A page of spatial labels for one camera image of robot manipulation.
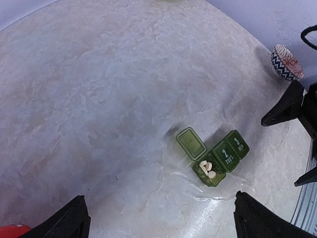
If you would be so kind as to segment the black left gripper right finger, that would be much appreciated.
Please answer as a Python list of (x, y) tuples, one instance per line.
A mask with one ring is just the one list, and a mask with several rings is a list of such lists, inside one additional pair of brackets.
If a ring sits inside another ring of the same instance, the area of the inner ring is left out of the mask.
[(238, 238), (313, 238), (275, 215), (246, 192), (236, 193), (234, 221)]

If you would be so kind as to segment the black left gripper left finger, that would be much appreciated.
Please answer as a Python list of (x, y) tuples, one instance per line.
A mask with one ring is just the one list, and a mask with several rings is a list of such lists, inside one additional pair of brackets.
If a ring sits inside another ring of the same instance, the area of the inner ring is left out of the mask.
[(22, 238), (88, 238), (91, 217), (83, 195), (77, 195)]

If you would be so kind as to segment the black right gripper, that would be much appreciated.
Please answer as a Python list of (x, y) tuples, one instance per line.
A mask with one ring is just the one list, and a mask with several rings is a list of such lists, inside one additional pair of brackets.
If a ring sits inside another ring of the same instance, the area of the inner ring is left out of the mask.
[[(280, 100), (261, 119), (262, 126), (271, 126), (296, 119), (302, 106), (304, 128), (313, 140), (313, 157), (317, 158), (317, 84), (309, 87), (304, 96), (304, 87), (298, 82), (290, 83)], [(317, 182), (317, 168), (314, 168), (295, 181), (295, 186)]]

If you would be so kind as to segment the orange pill bottle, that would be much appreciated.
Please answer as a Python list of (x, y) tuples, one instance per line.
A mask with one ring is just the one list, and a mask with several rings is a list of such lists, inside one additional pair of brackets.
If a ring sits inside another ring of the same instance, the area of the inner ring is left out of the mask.
[(31, 229), (26, 225), (8, 225), (0, 227), (0, 238), (18, 238)]

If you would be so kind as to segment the green pill organizer box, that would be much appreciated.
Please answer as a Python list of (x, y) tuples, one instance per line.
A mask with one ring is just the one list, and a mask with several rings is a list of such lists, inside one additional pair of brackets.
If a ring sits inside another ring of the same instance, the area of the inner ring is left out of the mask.
[[(192, 169), (209, 187), (216, 187), (232, 172), (250, 151), (250, 147), (237, 130), (230, 131), (213, 148), (209, 149), (193, 128), (187, 127), (176, 136), (176, 141), (192, 161)], [(199, 166), (201, 161), (212, 163), (216, 178), (209, 179)]]

